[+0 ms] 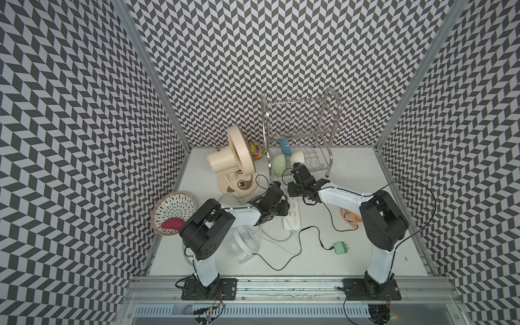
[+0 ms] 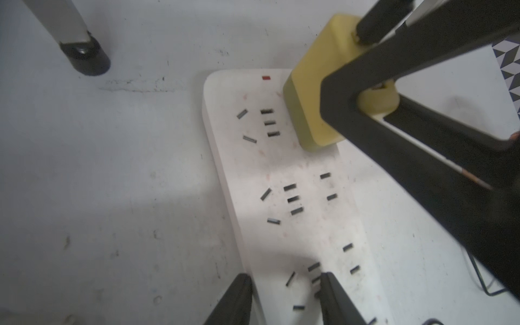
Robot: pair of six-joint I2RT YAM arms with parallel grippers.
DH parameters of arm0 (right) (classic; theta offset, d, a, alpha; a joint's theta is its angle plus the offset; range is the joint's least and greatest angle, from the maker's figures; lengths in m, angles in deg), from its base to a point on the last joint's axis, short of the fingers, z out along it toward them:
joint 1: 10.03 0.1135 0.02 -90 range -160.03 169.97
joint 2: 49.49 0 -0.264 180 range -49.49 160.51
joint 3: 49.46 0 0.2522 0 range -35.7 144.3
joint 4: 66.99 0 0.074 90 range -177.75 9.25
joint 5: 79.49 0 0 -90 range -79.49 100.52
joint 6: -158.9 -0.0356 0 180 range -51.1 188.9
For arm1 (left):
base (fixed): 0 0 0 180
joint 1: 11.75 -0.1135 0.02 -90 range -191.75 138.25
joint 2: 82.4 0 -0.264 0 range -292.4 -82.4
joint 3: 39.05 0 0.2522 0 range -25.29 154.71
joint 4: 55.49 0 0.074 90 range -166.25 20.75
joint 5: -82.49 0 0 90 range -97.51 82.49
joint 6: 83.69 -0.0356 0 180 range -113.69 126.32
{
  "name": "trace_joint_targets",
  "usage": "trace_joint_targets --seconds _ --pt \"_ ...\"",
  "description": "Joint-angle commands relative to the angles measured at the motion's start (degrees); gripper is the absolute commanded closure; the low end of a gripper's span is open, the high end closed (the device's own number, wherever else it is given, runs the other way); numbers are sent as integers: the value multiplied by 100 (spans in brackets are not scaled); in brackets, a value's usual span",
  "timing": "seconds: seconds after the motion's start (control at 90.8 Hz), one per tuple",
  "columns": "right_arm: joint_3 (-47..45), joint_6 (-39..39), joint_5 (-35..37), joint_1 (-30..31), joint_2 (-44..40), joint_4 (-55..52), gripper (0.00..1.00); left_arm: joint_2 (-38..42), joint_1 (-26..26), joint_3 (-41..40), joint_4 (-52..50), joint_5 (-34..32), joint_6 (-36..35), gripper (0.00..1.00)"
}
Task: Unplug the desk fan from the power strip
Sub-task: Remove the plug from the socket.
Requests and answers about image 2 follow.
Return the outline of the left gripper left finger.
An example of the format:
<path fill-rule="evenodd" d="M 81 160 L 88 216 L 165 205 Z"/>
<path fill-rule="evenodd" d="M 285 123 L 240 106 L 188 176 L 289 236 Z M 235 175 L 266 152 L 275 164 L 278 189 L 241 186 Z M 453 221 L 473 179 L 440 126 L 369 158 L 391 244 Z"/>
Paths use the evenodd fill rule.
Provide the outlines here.
<path fill-rule="evenodd" d="M 204 325 L 249 325 L 253 300 L 253 281 L 248 274 L 235 277 Z"/>

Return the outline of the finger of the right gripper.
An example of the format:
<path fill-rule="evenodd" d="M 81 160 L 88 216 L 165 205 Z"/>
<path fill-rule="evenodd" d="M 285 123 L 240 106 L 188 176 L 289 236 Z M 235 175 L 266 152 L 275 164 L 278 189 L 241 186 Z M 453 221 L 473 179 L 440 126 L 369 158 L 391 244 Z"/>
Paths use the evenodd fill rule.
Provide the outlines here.
<path fill-rule="evenodd" d="M 327 79 L 357 93 L 519 30 L 518 1 L 449 1 Z M 357 106 L 322 118 L 382 167 L 519 295 L 519 141 L 499 141 L 403 97 L 385 123 Z"/>
<path fill-rule="evenodd" d="M 413 10 L 413 0 L 380 0 L 356 26 L 357 41 L 361 45 L 379 43 Z"/>

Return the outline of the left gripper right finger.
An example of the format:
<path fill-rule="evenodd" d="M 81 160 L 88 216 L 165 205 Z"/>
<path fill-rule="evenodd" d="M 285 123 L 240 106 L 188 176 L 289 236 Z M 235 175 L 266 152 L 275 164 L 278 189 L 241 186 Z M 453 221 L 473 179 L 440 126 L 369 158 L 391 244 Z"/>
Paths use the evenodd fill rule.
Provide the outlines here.
<path fill-rule="evenodd" d="M 366 325 L 364 318 L 332 272 L 321 273 L 318 299 L 324 325 Z"/>

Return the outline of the yellow USB charger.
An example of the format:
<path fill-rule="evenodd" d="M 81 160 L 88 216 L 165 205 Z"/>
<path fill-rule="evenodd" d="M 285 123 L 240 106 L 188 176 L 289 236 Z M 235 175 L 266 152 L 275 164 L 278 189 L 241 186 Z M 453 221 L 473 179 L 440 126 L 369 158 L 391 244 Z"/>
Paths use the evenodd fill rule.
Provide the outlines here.
<path fill-rule="evenodd" d="M 359 16 L 334 15 L 292 70 L 283 87 L 284 102 L 302 149 L 315 152 L 344 137 L 322 113 L 329 108 L 357 106 L 375 119 L 394 112 L 400 103 L 395 81 L 357 93 L 352 85 L 327 78 L 370 49 L 356 36 Z"/>

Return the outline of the white power strip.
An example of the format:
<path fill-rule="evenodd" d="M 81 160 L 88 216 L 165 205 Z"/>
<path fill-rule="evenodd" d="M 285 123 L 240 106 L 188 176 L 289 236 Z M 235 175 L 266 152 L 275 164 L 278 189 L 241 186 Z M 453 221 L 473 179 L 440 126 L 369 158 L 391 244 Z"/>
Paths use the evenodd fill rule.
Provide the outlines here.
<path fill-rule="evenodd" d="M 287 69 L 231 69 L 203 85 L 203 121 L 260 324 L 322 324 L 320 275 L 335 275 L 368 324 L 392 324 L 337 146 L 300 146 Z"/>

